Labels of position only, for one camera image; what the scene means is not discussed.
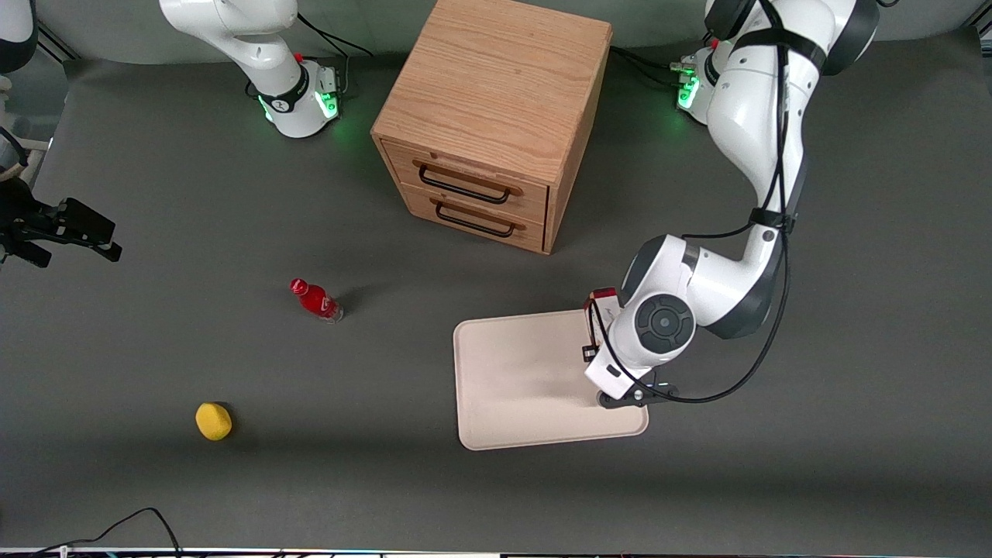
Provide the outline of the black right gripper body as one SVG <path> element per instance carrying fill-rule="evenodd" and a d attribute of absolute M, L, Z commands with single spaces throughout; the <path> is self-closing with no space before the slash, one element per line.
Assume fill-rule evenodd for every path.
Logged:
<path fill-rule="evenodd" d="M 52 254 L 33 243 L 52 236 L 57 228 L 59 206 L 36 200 L 22 179 L 8 179 L 1 184 L 1 264 L 18 257 L 38 268 L 50 264 Z"/>

